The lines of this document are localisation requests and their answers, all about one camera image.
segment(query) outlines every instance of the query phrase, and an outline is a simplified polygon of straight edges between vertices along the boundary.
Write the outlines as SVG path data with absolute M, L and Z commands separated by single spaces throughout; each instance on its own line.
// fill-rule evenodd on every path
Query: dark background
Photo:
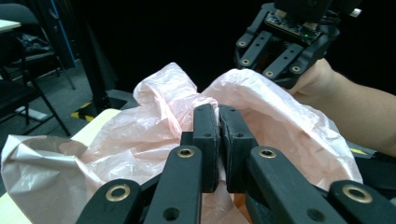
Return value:
M 236 40 L 261 5 L 271 1 L 83 2 L 87 19 L 119 76 L 119 89 L 131 91 L 142 78 L 175 62 L 201 91 L 234 68 Z M 363 0 L 358 18 L 343 16 L 341 34 L 327 59 L 352 80 L 395 94 L 393 5 Z

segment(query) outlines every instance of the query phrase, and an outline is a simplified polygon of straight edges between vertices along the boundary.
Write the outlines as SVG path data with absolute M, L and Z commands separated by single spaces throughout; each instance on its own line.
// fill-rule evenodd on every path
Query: black chair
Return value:
M 45 30 L 29 7 L 15 3 L 0 4 L 0 20 L 18 21 L 21 23 L 21 28 L 17 28 L 13 32 L 7 32 L 7 35 L 16 36 L 22 43 L 23 40 L 26 40 L 24 43 L 27 43 L 27 39 L 32 39 L 31 37 L 37 40 L 32 46 L 25 45 L 25 62 L 23 65 L 25 70 L 35 77 L 40 77 L 53 70 L 59 76 L 59 70 L 62 70 L 72 89 L 76 89 L 62 61 L 51 45 Z M 0 73 L 3 78 L 10 78 L 9 71 L 15 67 L 21 67 L 20 63 L 21 61 L 16 61 L 1 67 Z
M 26 132 L 22 133 L 26 135 L 31 131 L 35 130 L 51 118 L 56 118 L 64 129 L 67 136 L 70 136 L 70 132 L 56 113 L 55 109 L 50 104 L 49 100 L 39 88 L 34 78 L 29 77 L 29 74 L 25 73 L 24 70 L 24 47 L 23 44 L 15 37 L 9 35 L 0 35 L 0 67 L 7 66 L 15 61 L 21 61 L 21 73 L 23 83 L 19 83 L 6 78 L 0 79 L 0 123 L 5 122 L 8 119 L 24 112 L 26 117 L 26 124 L 29 124 L 29 103 L 37 98 L 42 98 L 44 103 L 52 113 L 43 120 L 38 120 L 38 123 L 33 127 L 29 128 Z M 18 113 L 15 112 L 19 108 L 24 108 Z

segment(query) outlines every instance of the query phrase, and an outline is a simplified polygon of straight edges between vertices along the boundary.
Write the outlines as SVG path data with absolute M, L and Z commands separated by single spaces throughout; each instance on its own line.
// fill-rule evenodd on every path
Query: human hand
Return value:
M 287 92 L 298 102 L 311 105 L 335 89 L 335 80 L 335 72 L 329 63 L 325 59 L 320 59 L 306 70 Z

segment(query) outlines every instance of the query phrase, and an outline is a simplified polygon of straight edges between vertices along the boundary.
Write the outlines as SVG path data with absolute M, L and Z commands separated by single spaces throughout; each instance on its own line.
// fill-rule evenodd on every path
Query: floor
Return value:
M 79 110 L 92 99 L 92 91 L 85 75 L 84 68 L 79 61 L 76 61 L 76 64 L 77 67 L 66 70 L 76 86 L 75 90 L 72 89 L 64 73 L 60 73 L 60 75 L 57 76 L 55 72 L 50 72 L 37 80 L 38 85 L 42 88 L 43 92 L 58 112 L 59 117 L 71 133 L 71 136 L 88 124 L 87 120 L 74 118 L 71 114 Z M 137 106 L 130 92 L 111 90 L 107 92 L 107 95 L 111 98 L 126 101 L 126 104 L 121 109 Z M 48 114 L 50 112 L 41 99 L 35 100 L 29 106 L 35 111 L 31 113 L 32 115 L 42 115 L 43 113 Z M 17 116 L 2 123 L 0 125 L 1 148 L 3 148 L 9 134 L 21 134 L 34 124 L 35 121 L 33 120 L 29 126 L 26 126 L 23 116 Z M 68 138 L 56 119 L 50 119 L 29 135 L 34 136 L 42 134 Z M 3 195 L 5 192 L 3 180 L 0 178 L 0 195 Z

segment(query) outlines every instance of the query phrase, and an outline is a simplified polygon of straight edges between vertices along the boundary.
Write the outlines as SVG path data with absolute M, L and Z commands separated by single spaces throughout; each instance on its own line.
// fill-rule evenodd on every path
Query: pink plastic bag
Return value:
M 159 174 L 169 151 L 179 145 L 181 133 L 192 131 L 193 109 L 203 104 L 211 104 L 215 111 L 218 104 L 239 109 L 259 144 L 283 151 L 320 188 L 328 189 L 340 179 L 361 182 L 347 142 L 333 123 L 320 111 L 299 104 L 276 84 L 251 70 L 230 70 L 199 93 L 187 74 L 176 63 L 170 63 L 142 80 L 134 89 L 134 98 L 139 106 L 123 110 L 111 119 L 82 155 L 65 155 L 64 151 L 51 149 L 51 157 L 46 157 L 42 154 L 48 154 L 45 152 L 48 149 L 11 138 L 14 143 L 3 150 L 2 176 L 11 198 L 34 223 L 73 223 L 83 204 L 106 182 L 126 178 L 143 184 Z M 32 154 L 40 160 L 27 162 Z M 46 172 L 64 161 L 77 171 L 75 176 L 43 177 L 26 172 L 36 167 Z M 204 194 L 202 223 L 248 223 L 234 206 L 233 195 L 226 190 L 224 169 L 220 171 L 216 192 Z M 70 186 L 84 188 L 76 191 L 43 184 L 60 181 L 60 176 Z M 29 183 L 35 190 L 18 188 L 21 182 Z M 32 201 L 37 190 L 45 190 L 48 197 Z M 73 201 L 70 206 L 80 206 L 73 210 L 54 203 L 66 199 Z

